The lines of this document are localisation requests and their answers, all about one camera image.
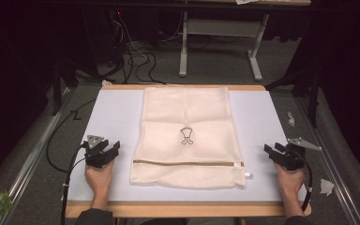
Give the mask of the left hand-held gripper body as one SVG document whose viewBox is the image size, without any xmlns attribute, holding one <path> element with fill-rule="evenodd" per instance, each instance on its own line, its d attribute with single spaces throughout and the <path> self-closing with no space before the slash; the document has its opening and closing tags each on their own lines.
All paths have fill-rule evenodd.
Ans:
<svg viewBox="0 0 360 225">
<path fill-rule="evenodd" d="M 87 165 L 93 166 L 95 168 L 102 168 L 115 159 L 115 157 L 109 157 L 107 154 L 107 151 L 111 149 L 113 146 L 109 148 L 108 145 L 103 151 L 100 151 L 98 149 L 98 144 L 103 141 L 105 141 L 105 139 L 100 136 L 95 136 L 95 135 L 87 136 L 87 141 L 85 142 L 85 154 L 84 154 Z"/>
</svg>

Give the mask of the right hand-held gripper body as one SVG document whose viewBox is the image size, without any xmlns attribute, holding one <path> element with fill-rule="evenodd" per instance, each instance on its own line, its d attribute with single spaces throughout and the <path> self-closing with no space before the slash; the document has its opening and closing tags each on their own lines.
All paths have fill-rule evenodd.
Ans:
<svg viewBox="0 0 360 225">
<path fill-rule="evenodd" d="M 316 150 L 322 151 L 323 149 L 320 146 L 312 144 L 303 140 L 301 137 L 288 139 L 286 147 L 286 152 L 281 153 L 276 148 L 274 151 L 278 152 L 278 158 L 272 159 L 274 162 L 280 166 L 286 168 L 288 171 L 294 171 L 297 169 L 302 169 L 306 163 L 306 150 Z"/>
</svg>

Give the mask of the cream mesh laundry bag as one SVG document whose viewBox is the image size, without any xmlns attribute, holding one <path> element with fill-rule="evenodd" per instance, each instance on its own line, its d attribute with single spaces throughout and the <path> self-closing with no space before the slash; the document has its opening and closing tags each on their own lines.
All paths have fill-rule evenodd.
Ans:
<svg viewBox="0 0 360 225">
<path fill-rule="evenodd" d="M 246 184 L 226 87 L 148 87 L 130 182 L 171 188 Z"/>
</svg>

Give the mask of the person's right hand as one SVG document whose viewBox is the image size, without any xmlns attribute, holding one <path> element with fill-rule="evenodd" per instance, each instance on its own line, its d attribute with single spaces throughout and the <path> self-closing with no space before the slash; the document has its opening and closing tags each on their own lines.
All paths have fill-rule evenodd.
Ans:
<svg viewBox="0 0 360 225">
<path fill-rule="evenodd" d="M 275 163 L 277 183 L 284 202 L 298 202 L 298 192 L 304 183 L 305 175 L 302 169 L 287 171 Z"/>
</svg>

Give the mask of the person's left hand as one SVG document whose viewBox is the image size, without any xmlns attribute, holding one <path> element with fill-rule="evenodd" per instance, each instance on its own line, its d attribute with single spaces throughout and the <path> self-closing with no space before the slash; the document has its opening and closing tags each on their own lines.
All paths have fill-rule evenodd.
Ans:
<svg viewBox="0 0 360 225">
<path fill-rule="evenodd" d="M 89 165 L 85 166 L 84 176 L 86 182 L 94 192 L 91 203 L 92 208 L 100 210 L 107 209 L 108 196 L 113 179 L 113 165 L 114 161 L 112 160 L 100 169 Z"/>
</svg>

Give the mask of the white table mat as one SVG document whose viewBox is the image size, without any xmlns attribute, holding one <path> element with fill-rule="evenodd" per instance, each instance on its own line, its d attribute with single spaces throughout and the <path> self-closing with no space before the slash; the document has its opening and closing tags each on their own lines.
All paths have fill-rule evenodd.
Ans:
<svg viewBox="0 0 360 225">
<path fill-rule="evenodd" d="M 130 183 L 131 159 L 140 138 L 142 90 L 101 90 L 84 134 L 121 143 L 114 161 L 113 202 L 258 202 L 281 200 L 277 171 L 263 147 L 286 144 L 278 114 L 266 91 L 232 90 L 229 94 L 238 144 L 246 172 L 244 187 L 183 189 Z"/>
</svg>

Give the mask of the large crumpled paper scrap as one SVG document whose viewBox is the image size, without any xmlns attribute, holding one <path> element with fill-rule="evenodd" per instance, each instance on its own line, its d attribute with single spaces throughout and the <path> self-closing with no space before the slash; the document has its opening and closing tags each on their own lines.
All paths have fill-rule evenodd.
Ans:
<svg viewBox="0 0 360 225">
<path fill-rule="evenodd" d="M 329 196 L 332 194 L 335 185 L 331 181 L 322 179 L 320 187 L 321 187 L 320 193 Z"/>
</svg>

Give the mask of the black stand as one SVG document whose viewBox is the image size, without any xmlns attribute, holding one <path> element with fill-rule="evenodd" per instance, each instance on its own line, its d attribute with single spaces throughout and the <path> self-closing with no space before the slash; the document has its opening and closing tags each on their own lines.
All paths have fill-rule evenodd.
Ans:
<svg viewBox="0 0 360 225">
<path fill-rule="evenodd" d="M 56 58 L 52 69 L 52 116 L 57 115 L 62 106 L 63 84 L 69 88 L 77 87 L 78 80 L 75 75 L 75 69 L 65 60 Z"/>
<path fill-rule="evenodd" d="M 318 102 L 319 81 L 322 71 L 318 68 L 301 68 L 297 71 L 287 74 L 279 80 L 267 84 L 264 88 L 267 91 L 276 89 L 282 85 L 292 84 L 292 95 L 294 97 L 309 96 L 307 117 L 312 126 L 317 126 L 316 115 Z"/>
</svg>

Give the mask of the white work board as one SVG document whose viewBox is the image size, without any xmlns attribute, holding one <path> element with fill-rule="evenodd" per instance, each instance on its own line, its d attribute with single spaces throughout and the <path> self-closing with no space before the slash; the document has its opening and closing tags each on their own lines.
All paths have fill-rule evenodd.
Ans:
<svg viewBox="0 0 360 225">
<path fill-rule="evenodd" d="M 137 84 L 106 85 L 101 88 L 101 90 L 142 91 L 143 89 L 142 85 Z M 232 90 L 266 91 L 261 85 L 231 85 L 229 90 L 230 92 Z M 109 197 L 108 209 L 113 211 L 117 218 L 242 218 L 284 214 L 282 200 L 279 202 L 113 202 Z"/>
</svg>

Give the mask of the metal floor rail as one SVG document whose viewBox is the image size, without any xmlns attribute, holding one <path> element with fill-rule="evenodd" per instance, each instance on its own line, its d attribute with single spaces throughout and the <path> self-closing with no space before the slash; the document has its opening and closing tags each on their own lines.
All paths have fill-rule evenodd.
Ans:
<svg viewBox="0 0 360 225">
<path fill-rule="evenodd" d="M 356 209 L 350 191 L 347 188 L 343 179 L 340 177 L 338 169 L 334 161 L 332 160 L 329 152 L 327 151 L 327 148 L 323 142 L 319 130 L 312 126 L 312 123 L 310 122 L 308 117 L 308 108 L 304 100 L 300 97 L 296 97 L 294 101 L 299 111 L 301 112 L 304 120 L 306 121 L 310 132 L 312 133 L 314 142 L 322 148 L 322 150 L 320 151 L 320 157 L 322 159 L 323 166 L 329 180 L 334 184 L 334 192 L 337 195 L 337 198 L 343 208 L 346 218 L 349 220 L 350 225 L 360 225 L 360 214 Z"/>
<path fill-rule="evenodd" d="M 9 155 L 0 173 L 13 207 L 0 225 L 59 225 L 65 175 L 46 159 L 46 146 L 66 114 L 53 114 L 50 102 Z"/>
</svg>

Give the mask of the white metal desk frame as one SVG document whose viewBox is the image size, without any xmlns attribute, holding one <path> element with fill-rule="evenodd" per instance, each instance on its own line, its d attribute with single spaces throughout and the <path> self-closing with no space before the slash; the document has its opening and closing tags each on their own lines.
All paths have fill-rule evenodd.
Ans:
<svg viewBox="0 0 360 225">
<path fill-rule="evenodd" d="M 258 22 L 222 21 L 207 19 L 190 19 L 188 13 L 183 13 L 182 49 L 180 52 L 179 76 L 186 77 L 188 73 L 188 35 L 227 36 L 237 38 L 254 38 L 254 48 L 247 51 L 247 58 L 254 80 L 263 79 L 257 53 L 263 39 L 269 15 L 264 14 Z"/>
</svg>

